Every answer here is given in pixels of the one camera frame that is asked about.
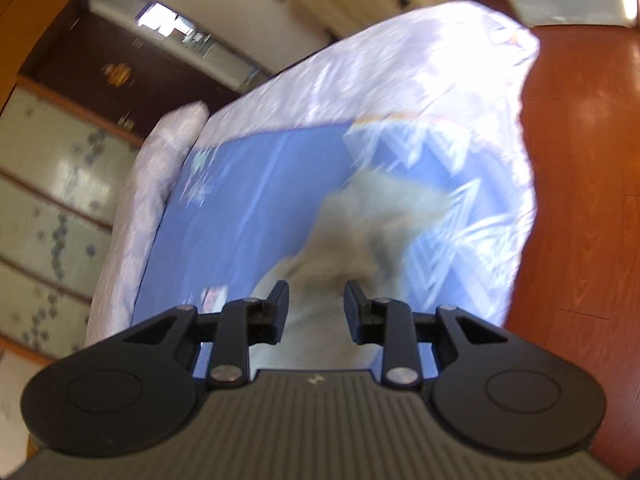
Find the white bed sheet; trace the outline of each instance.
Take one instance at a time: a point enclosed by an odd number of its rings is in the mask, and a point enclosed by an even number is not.
[[[92,302],[87,344],[130,326],[166,199],[194,142],[215,147],[268,130],[394,115],[446,119],[454,113],[471,134],[465,143],[497,154],[523,190],[516,269],[535,215],[518,115],[520,91],[537,52],[537,39],[504,15],[471,2],[451,2],[414,10],[334,44],[209,121],[203,104],[169,114],[146,140],[124,186]],[[491,114],[481,122],[477,114],[465,113],[464,103],[442,99],[452,85],[479,97],[488,110],[506,110],[508,126],[492,122]]]

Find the black plastic bracket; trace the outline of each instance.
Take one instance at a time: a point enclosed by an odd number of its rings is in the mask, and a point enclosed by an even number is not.
[[[384,347],[382,383],[385,386],[420,389],[422,365],[409,305],[391,298],[368,300],[360,285],[351,280],[344,287],[344,314],[355,343],[376,343]]]
[[[280,342],[289,310],[289,285],[276,283],[266,300],[244,298],[220,313],[209,359],[207,386],[239,388],[250,382],[249,346]]]

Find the bed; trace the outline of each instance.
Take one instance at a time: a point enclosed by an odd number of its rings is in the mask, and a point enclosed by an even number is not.
[[[537,53],[521,25],[451,2],[340,41],[211,117],[167,115],[124,186],[87,344],[176,304],[249,296],[367,168],[450,199],[403,255],[401,299],[502,324],[535,216],[518,115]]]

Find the blue blanket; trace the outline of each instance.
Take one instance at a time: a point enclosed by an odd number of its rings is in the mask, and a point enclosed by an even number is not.
[[[202,312],[210,290],[230,300],[250,295],[271,267],[304,246],[327,194],[363,167],[451,197],[446,218],[407,251],[401,299],[420,312],[455,304],[485,319],[501,316],[519,257],[520,194],[495,153],[470,150],[464,139],[462,150],[451,149],[459,132],[449,121],[391,119],[195,148],[167,203],[132,322],[181,303]],[[197,376],[207,357],[202,352]],[[424,369],[433,373],[433,364]]]

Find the dark wooden door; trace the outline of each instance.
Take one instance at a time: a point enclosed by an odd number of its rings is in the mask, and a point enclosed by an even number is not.
[[[239,97],[191,65],[91,13],[82,15],[30,76],[142,137],[182,105],[203,101],[213,113]]]

